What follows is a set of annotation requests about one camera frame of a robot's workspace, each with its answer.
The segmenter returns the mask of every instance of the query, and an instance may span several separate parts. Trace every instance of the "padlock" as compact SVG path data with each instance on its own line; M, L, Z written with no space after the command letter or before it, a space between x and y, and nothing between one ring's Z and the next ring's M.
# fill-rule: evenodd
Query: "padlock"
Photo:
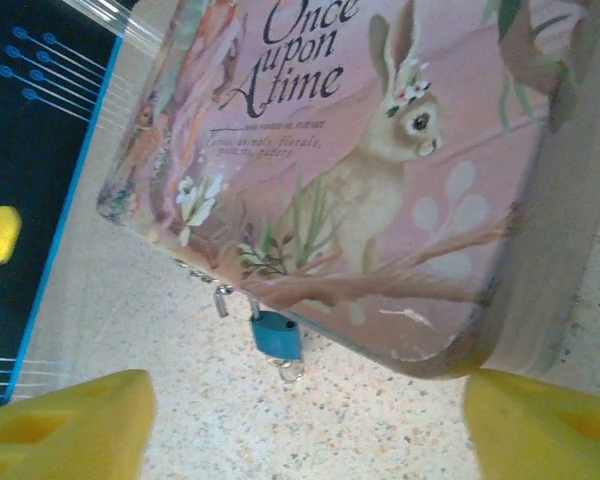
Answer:
M251 316L251 329L256 347L265 355L281 360L302 358L298 324L284 315L258 308Z
M269 357L284 382L297 382L304 374L298 324L277 312L261 310L253 298L249 304L256 348Z

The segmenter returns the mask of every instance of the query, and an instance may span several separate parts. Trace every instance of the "leaf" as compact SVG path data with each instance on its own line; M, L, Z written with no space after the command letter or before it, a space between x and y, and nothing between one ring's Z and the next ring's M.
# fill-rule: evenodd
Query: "leaf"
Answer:
M540 124L540 120L538 120L538 117L536 117L536 114L533 112L531 102L529 102L529 97L527 96L527 87L525 87L523 83L514 80L513 90L516 92L516 98L518 99L518 102L520 102L525 115L527 115L527 117L529 117L535 123Z
M513 25L520 8L522 0L502 0L498 11L498 34L501 42Z
M504 72L504 84L502 86L502 93L500 94L500 123L502 123L502 128L507 134L507 136L511 136L511 126L509 125L509 117L507 116L507 99L509 98L509 91L511 90L511 86L509 84L509 74L505 70Z
M482 195L467 195L453 212L453 229L468 232L484 222L489 214L489 204Z
M241 259L245 262L249 262L253 267L263 266L262 259L260 259L257 255L246 254L242 255Z
M180 203L180 213L182 214L182 219L185 222L187 222L191 217L196 200L196 195L184 195L182 197L182 202Z
M180 230L180 235L178 235L178 240L180 240L180 245L186 247L189 245L189 240L191 239L191 229L189 227L184 227Z
M476 178L476 167L473 163L463 161L458 163L444 184L444 190L447 199L455 203L458 199L471 188Z
M491 17L500 9L500 0L487 0L487 4L484 7L484 12L482 13L482 20L480 21L480 25L485 25Z
M241 243L238 245L238 255L250 255L253 253L253 247L251 245L247 245L246 243Z
M557 17L550 18L546 22L542 22L540 25L538 25L536 28L534 28L531 31L531 40L535 41L535 39L538 38L538 35L540 35L547 28L549 28L552 25L555 25L556 23L560 23L563 20L566 20L567 18L570 18L570 17L571 17L571 15L559 15Z
M173 97L176 91L178 82L178 69L171 68L163 77L162 80L156 85L157 96L155 99L155 106L153 110L153 121L156 123L160 118L160 114L169 104L169 101Z
M258 242L258 245L260 246L260 250L266 254L271 251L269 238L273 237L273 227L269 224L269 222L267 222L266 218L262 219L262 224L264 225L264 228L260 234L260 241Z
M244 232L247 234L249 238L253 237L254 232L253 223L249 222L244 226Z
M319 251L322 247L324 247L327 243L329 243L331 240L333 240L333 238L336 236L336 234L338 233L338 230L340 229L340 225L342 225L342 222L344 221L344 218L341 218L340 221L338 221L338 223L336 224L336 226L334 227L334 229L329 232L329 235L327 235L325 238L323 238L320 242L316 243L313 246L313 249L311 252L309 252L308 256L311 256L314 252Z
M253 253L254 253L254 255L256 255L259 258L264 258L264 256L265 256L265 253L262 250L260 250L259 248L254 248Z
M438 204L433 197L420 198L411 212L413 223L417 227L431 232L438 223Z
M465 252L451 252L442 257L432 258L427 262L437 275L461 280L471 273L471 260Z
M216 201L213 198L209 198L205 200L202 205L193 213L191 219L187 222L187 225L190 227L199 227L202 225L209 215L211 215L211 210L215 205Z
M302 209L302 179L300 173L298 173L298 185L296 194L294 195L291 203L293 205L293 237L295 238L295 258L297 260L302 256L302 240L300 238L300 210Z
M222 188L222 175L218 174L214 177L213 182L204 192L204 198L214 198L220 193L220 188Z
M320 230L323 227L323 219L321 216L324 214L324 205L322 198L322 184L318 177L316 179L316 195L313 199L313 206L311 207L311 217L309 218L309 231L307 232L307 238L304 242L304 252L311 249L311 246L316 241Z
M400 110L400 107L397 105L391 107L389 110L387 110L387 117L393 118L395 114L398 113L398 110Z

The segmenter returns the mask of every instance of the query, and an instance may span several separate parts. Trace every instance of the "speckled floor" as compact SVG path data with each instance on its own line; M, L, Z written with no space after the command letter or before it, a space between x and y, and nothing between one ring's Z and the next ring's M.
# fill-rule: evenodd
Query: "speckled floor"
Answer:
M144 0L138 13L162 26L170 12L157 4ZM124 86L129 105L133 82L121 82L146 64L131 48L120 56L112 88ZM229 297L231 315L219 319L212 287L99 218L116 141L110 128L94 138L28 358L56 362L62 384L151 372L159 410L143 479L478 478L462 380L396 376L305 332L305 377L286 386L254 349L243 297ZM600 232L545 379L600 394Z

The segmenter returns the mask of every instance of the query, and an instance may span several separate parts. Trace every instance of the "rabbit illustration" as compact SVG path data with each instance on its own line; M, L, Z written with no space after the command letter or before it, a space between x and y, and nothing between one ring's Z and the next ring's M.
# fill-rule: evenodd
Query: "rabbit illustration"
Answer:
M438 100L429 84L415 81L418 38L415 0L407 0L391 25L380 15L370 20L370 55L384 98L351 152L304 187L295 208L294 202L287 208L275 226L276 237L293 231L294 220L299 220L301 241L306 241L315 200L322 195L331 209L331 228L325 228L315 243L324 241L330 231L335 235L320 253L341 254L354 273L376 270L376 239L403 206L404 164L427 157L442 145Z

